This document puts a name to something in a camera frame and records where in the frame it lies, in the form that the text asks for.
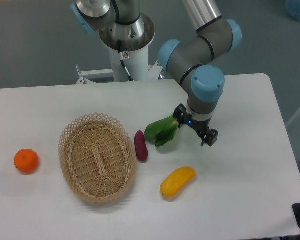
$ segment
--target silver metal cylinder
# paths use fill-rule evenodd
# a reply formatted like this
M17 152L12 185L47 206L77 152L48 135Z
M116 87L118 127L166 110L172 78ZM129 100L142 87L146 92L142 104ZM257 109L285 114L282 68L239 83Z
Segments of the silver metal cylinder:
M78 9L86 16L100 18L110 9L110 0L76 0Z
M182 0L195 29L221 16L215 0Z

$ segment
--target gray floor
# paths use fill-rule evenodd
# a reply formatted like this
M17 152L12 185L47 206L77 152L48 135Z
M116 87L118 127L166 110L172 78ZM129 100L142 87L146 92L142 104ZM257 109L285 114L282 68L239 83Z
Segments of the gray floor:
M98 34L86 36L75 22L73 0L0 2L0 88L70 85L82 71L111 68ZM238 49L212 64L225 75L270 76L286 122L300 106L300 22L290 18L284 0L216 0L226 19L240 24ZM196 34L179 0L141 0L156 36L149 48L154 63L169 39L187 42ZM300 169L300 129L289 130Z

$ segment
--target white table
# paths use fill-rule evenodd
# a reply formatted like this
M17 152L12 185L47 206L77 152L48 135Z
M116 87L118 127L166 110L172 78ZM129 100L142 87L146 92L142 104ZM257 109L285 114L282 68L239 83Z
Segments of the white table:
M292 204L300 174L270 79L227 76L210 123L213 147L187 126L162 148L148 144L128 195L110 205L80 200L66 184L58 142L75 118L105 113L133 138L187 95L173 80L0 89L0 239L241 240L300 233ZM35 150L40 167L20 174L13 158ZM192 166L197 178L175 201L161 182Z

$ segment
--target blue joint cap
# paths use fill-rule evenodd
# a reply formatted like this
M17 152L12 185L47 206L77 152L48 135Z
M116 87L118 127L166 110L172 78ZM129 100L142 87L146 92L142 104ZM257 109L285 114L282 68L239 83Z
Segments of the blue joint cap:
M191 78L191 88L197 98L205 103L214 103L224 92L225 75L211 65L198 67Z
M72 3L70 5L70 9L71 9L76 21L80 24L80 26L84 30L84 32L87 35L94 34L95 31L89 26L89 24L86 22L86 20L81 16L80 12L78 11L78 9L76 8L74 3Z
M231 29L232 29L232 49L235 49L237 46L239 46L239 44L241 43L242 40L242 31L241 31L241 27L234 21L231 19L226 20Z
M180 41L178 41L176 39L172 39L172 40L167 41L160 48L159 53L158 53L158 62L159 62L159 64L161 64L161 66L163 67L163 69L165 71L167 71L167 65L168 65L168 62L169 62L169 59L170 59L172 53L174 52L174 50L176 49L176 47L179 44L181 44Z

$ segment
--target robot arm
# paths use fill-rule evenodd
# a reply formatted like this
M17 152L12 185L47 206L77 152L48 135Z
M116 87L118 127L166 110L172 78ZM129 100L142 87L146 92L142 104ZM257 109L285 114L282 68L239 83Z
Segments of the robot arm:
M187 44L166 42L158 61L188 93L187 106L175 109L179 127L188 125L203 144L212 146L218 131L209 122L225 85L225 76L216 67L206 65L240 44L242 32L233 20L224 20L214 0L182 0L196 29L197 37Z
M212 146L218 131L210 129L209 123L223 93L225 76L218 68L206 64L239 45L242 32L235 21L222 18L214 0L182 3L197 37L186 44L176 39L166 42L159 50L158 61L188 94L186 107L179 105L173 114L179 127L188 125L201 138L202 146ZM155 35L152 21L140 13L140 0L77 0L71 9L86 33L100 30L102 41L118 53L137 52L150 44ZM121 64L116 68L111 61L115 80L116 76L125 76ZM136 63L128 69L134 79L147 75L148 59L143 67L133 66Z

